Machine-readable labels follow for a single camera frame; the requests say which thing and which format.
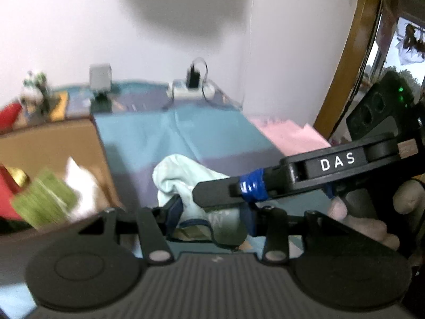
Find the power strip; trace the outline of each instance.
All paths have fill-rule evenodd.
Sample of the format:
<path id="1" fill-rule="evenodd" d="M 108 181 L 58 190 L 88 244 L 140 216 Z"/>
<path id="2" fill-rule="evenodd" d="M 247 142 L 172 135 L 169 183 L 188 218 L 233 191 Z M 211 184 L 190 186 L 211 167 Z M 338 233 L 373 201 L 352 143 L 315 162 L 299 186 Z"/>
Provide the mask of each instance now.
<path id="1" fill-rule="evenodd" d="M 209 82 L 203 84 L 203 93 L 206 99 L 212 99 L 215 94 L 215 88 Z M 175 79 L 172 84 L 168 86 L 167 95 L 174 99 L 203 99 L 202 87 L 197 89 L 188 89 L 186 83 L 182 79 Z"/>

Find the round black disc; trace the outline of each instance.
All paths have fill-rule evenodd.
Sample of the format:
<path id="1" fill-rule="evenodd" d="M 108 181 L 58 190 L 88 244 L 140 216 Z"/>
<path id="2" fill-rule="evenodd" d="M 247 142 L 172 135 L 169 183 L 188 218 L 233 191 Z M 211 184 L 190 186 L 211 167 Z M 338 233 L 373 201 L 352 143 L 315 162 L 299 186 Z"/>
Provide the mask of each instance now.
<path id="1" fill-rule="evenodd" d="M 140 262 L 130 251 L 102 236 L 75 236 L 35 256 L 25 281 L 38 304 L 76 311 L 113 303 L 139 275 Z"/>
<path id="2" fill-rule="evenodd" d="M 391 255 L 309 255 L 295 263 L 303 290 L 331 307 L 366 310 L 401 299 L 409 287 L 407 260 Z"/>

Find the sky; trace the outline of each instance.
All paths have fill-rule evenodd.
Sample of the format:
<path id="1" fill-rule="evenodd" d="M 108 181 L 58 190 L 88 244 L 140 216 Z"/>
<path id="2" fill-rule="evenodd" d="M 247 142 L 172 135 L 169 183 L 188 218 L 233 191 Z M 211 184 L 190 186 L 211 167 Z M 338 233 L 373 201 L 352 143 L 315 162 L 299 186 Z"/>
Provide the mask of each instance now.
<path id="1" fill-rule="evenodd" d="M 404 18 L 399 18 L 397 28 L 398 28 L 398 34 L 400 36 L 404 36 L 407 23 L 409 23 L 408 20 Z M 415 36 L 419 37 L 419 34 L 420 32 L 417 31 Z M 418 83 L 419 85 L 421 85 L 425 76 L 425 62 L 402 66 L 400 64 L 400 59 L 398 56 L 398 49 L 396 48 L 396 45 L 398 42 L 399 40 L 397 39 L 397 31 L 396 31 L 392 39 L 387 57 L 385 59 L 384 67 L 395 66 L 398 71 L 407 69 L 412 73 L 413 77 L 418 79 Z M 373 42 L 372 50 L 367 60 L 367 65 L 370 65 L 370 66 L 373 65 L 373 61 L 375 59 L 377 52 L 378 52 L 378 44 L 376 42 Z"/>

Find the ribbed black surface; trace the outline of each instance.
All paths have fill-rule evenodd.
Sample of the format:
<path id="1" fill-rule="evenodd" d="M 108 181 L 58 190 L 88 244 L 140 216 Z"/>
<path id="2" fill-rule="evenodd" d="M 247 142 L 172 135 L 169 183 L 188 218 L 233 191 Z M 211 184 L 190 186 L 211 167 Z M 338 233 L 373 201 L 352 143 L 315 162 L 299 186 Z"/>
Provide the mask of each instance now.
<path id="1" fill-rule="evenodd" d="M 182 254 L 172 265 L 150 268 L 130 294 L 107 308 L 84 313 L 58 313 L 38 308 L 28 318 L 388 319 L 413 316 L 398 306 L 369 313 L 348 313 L 325 307 L 304 295 L 285 269 L 267 267 L 253 254 Z"/>

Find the pink cloth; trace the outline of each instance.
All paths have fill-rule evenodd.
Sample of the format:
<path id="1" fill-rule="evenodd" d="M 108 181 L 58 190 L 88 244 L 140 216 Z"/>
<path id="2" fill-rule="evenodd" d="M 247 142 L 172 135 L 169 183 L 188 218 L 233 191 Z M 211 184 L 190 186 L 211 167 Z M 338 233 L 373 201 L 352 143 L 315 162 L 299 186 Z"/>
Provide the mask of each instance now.
<path id="1" fill-rule="evenodd" d="M 291 120 L 261 120 L 249 119 L 275 146 L 285 155 L 291 156 L 323 148 L 330 143 L 322 137 L 312 126 L 306 124 L 298 126 Z"/>

